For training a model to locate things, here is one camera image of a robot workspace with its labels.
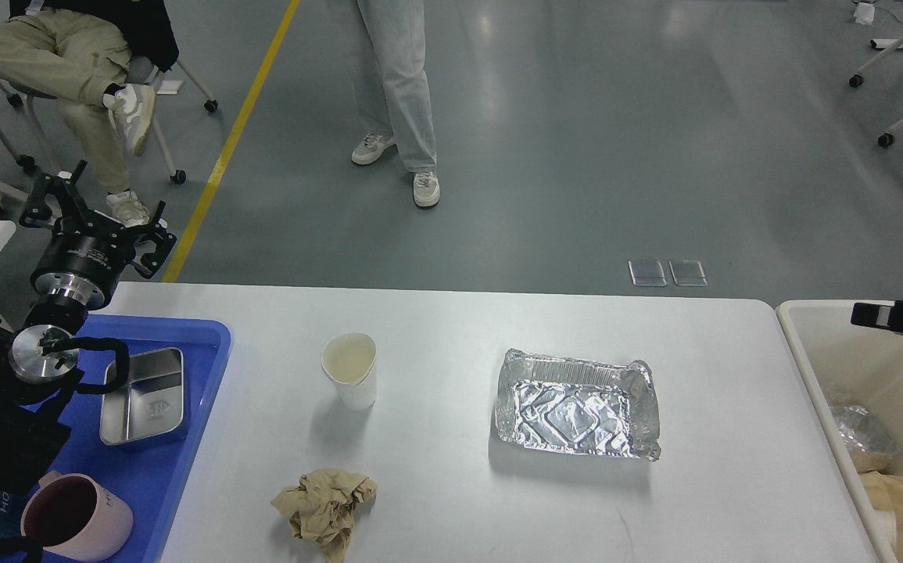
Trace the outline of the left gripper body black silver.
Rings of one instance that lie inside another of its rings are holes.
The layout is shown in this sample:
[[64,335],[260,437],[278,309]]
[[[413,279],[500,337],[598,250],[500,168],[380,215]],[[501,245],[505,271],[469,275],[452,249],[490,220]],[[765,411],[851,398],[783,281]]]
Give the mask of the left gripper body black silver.
[[116,232],[99,237],[58,232],[30,275],[30,283],[41,296],[61,296],[84,307],[107,307],[124,268],[135,257],[135,243]]

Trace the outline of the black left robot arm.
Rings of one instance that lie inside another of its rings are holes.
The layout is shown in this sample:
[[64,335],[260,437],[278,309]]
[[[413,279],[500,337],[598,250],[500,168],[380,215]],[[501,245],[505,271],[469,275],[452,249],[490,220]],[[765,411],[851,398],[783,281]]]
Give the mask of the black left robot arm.
[[90,210],[76,188],[84,168],[41,175],[20,217],[52,236],[30,275],[38,297],[22,327],[0,321],[0,492],[11,495],[28,493],[68,441],[60,417],[76,393],[101,396],[128,382],[126,343],[80,329],[112,302],[125,267],[153,278],[177,243],[165,202],[136,227]]

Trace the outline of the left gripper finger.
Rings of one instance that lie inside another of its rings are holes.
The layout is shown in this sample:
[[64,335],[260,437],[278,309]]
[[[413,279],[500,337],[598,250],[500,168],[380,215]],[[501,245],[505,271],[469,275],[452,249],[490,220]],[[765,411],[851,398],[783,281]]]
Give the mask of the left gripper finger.
[[122,227],[113,235],[113,246],[123,266],[131,266],[141,278],[151,279],[164,266],[177,243],[163,221],[166,202],[160,200],[147,224]]
[[72,172],[39,176],[23,206],[19,225],[51,229],[55,235],[107,235],[103,217],[87,207],[77,189],[87,165],[81,160]]

